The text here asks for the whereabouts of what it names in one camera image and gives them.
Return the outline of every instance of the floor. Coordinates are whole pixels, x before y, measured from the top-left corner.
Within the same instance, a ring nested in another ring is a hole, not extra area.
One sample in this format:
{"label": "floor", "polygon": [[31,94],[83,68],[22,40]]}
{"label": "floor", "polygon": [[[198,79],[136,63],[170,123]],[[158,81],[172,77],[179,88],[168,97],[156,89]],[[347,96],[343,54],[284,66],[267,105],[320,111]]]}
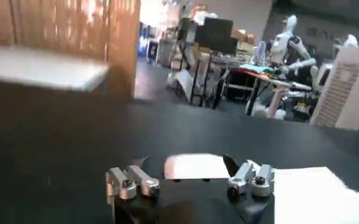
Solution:
{"label": "floor", "polygon": [[[175,95],[175,90],[166,87],[168,68],[146,63],[145,58],[137,62],[135,98],[151,100],[154,102],[176,103],[189,105],[185,97]],[[194,106],[198,105],[198,97],[194,98]],[[218,111],[229,113],[232,116],[244,116],[244,105],[241,103],[222,100]]]}

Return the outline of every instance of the white cloth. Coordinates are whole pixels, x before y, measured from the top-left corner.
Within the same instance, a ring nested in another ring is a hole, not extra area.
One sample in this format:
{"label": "white cloth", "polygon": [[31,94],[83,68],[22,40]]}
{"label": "white cloth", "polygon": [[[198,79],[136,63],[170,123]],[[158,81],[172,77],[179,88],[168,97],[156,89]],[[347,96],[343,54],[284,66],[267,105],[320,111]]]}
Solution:
{"label": "white cloth", "polygon": [[[228,177],[221,156],[183,154],[165,162],[166,179]],[[327,167],[275,169],[274,180],[275,224],[359,224],[359,192]]]}

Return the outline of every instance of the cable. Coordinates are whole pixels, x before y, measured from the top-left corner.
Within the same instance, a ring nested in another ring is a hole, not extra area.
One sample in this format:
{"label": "cable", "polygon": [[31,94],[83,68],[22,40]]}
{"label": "cable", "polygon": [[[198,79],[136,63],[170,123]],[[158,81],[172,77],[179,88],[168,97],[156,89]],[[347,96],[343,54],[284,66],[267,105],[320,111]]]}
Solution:
{"label": "cable", "polygon": [[265,91],[265,89],[267,87],[269,87],[270,83],[267,83],[267,85],[265,87],[263,87],[263,89],[260,91],[260,93],[257,95],[257,97],[260,97],[260,95],[262,95],[262,93]]}
{"label": "cable", "polygon": [[216,87],[218,86],[218,84],[219,84],[222,80],[225,80],[225,79],[228,77],[229,72],[230,72],[230,71],[229,71],[228,66],[227,66],[224,75],[222,75],[222,76],[217,80],[217,82],[215,83],[215,85],[214,85],[213,88],[211,89],[209,95],[205,98],[206,100],[208,100],[208,99],[211,97],[211,95],[214,93],[214,91],[215,91]]}

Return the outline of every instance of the laboratory desk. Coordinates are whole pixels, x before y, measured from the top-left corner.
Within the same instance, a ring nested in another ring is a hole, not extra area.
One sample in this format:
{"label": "laboratory desk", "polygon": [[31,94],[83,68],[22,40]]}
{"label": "laboratory desk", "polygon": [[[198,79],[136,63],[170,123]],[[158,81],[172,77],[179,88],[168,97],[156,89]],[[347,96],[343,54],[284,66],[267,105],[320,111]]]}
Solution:
{"label": "laboratory desk", "polygon": [[[201,91],[201,95],[195,95],[194,94],[194,89],[196,86],[196,82],[197,82],[197,78],[198,78],[198,73],[199,73],[199,66],[201,61],[203,61],[206,64],[206,68],[204,69],[204,76],[203,76],[203,82],[202,82],[202,91]],[[194,79],[193,79],[193,85],[191,88],[191,93],[190,93],[190,104],[193,104],[193,97],[194,96],[198,96],[200,97],[200,101],[199,101],[199,107],[202,107],[204,105],[204,101],[206,101],[206,90],[207,90],[207,80],[208,80],[208,75],[209,75],[209,69],[211,67],[211,64],[213,64],[214,66],[220,67],[222,69],[222,71],[225,71],[225,69],[236,69],[239,68],[240,65],[243,64],[243,62],[239,61],[237,58],[233,58],[233,57],[217,57],[217,56],[213,56],[213,53],[201,53],[200,58],[197,61],[197,67],[196,67],[196,72],[194,74]],[[219,89],[217,89],[218,94],[221,92],[222,87],[217,86]],[[213,109],[216,108],[216,103],[217,100],[215,97],[215,102],[213,103]]]}
{"label": "laboratory desk", "polygon": [[277,79],[270,79],[269,77],[267,77],[266,75],[260,75],[260,74],[256,74],[254,72],[251,71],[243,71],[246,74],[249,74],[253,77],[255,77],[255,83],[254,83],[254,88],[251,92],[251,96],[250,96],[250,102],[249,102],[249,106],[247,109],[247,115],[251,116],[252,114],[252,109],[254,107],[254,103],[255,100],[258,97],[258,91],[259,91],[259,86],[260,86],[260,82],[264,81],[264,82],[268,82],[271,83],[275,86],[274,88],[274,95],[272,97],[271,100],[271,104],[268,110],[268,114],[267,117],[268,118],[274,118],[275,117],[275,113],[278,110],[279,104],[281,102],[281,98],[283,93],[286,92],[286,90],[289,90],[291,88],[294,89],[298,89],[301,91],[311,91],[312,88],[310,86],[306,86],[300,83],[296,83],[296,82],[285,82],[285,81],[281,81],[281,80],[277,80]]}
{"label": "laboratory desk", "polygon": [[107,169],[149,156],[160,177],[178,153],[326,166],[359,190],[359,132],[0,83],[0,223],[111,223]]}
{"label": "laboratory desk", "polygon": [[91,92],[103,86],[109,65],[39,49],[0,46],[0,81]]}

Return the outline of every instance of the black table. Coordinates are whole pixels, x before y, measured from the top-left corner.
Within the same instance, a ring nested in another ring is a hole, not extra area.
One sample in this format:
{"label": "black table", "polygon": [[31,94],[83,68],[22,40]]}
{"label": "black table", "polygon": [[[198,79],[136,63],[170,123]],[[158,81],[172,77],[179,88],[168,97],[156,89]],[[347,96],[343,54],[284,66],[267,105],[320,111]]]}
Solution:
{"label": "black table", "polygon": [[194,152],[327,166],[359,190],[358,132],[0,83],[0,223],[110,223],[109,167],[150,156],[159,177]]}
{"label": "black table", "polygon": [[[199,107],[204,106],[204,101],[206,101],[206,103],[208,104],[207,96],[206,96],[207,81],[209,79],[208,77],[209,77],[210,66],[213,63],[214,65],[217,65],[217,66],[221,67],[220,76],[219,76],[219,82],[217,83],[216,93],[215,93],[213,103],[212,103],[212,106],[211,106],[211,108],[213,110],[215,110],[217,108],[217,106],[218,106],[218,103],[219,103],[220,99],[221,99],[220,95],[221,95],[221,91],[222,91],[222,84],[224,82],[224,80],[221,80],[221,77],[224,75],[225,70],[227,68],[229,68],[229,69],[237,69],[239,67],[239,65],[242,64],[242,62],[240,62],[238,60],[235,60],[234,58],[229,58],[229,57],[215,57],[215,56],[213,56],[213,54],[215,54],[215,52],[211,51],[207,58],[203,57],[201,55],[201,57],[197,61],[196,71],[194,73],[193,85],[191,86],[191,92],[190,92],[190,105],[193,104],[194,96],[201,98],[200,101],[199,101],[199,105],[198,105]],[[200,65],[201,61],[204,61],[206,63],[206,65],[207,65],[207,67],[206,67],[206,73],[205,73],[204,81],[203,81],[203,84],[202,84],[202,94],[198,95],[198,94],[194,93],[194,89],[195,89],[195,86],[196,86],[196,82],[197,82],[197,78],[198,78],[198,72],[199,72],[199,65]]]}

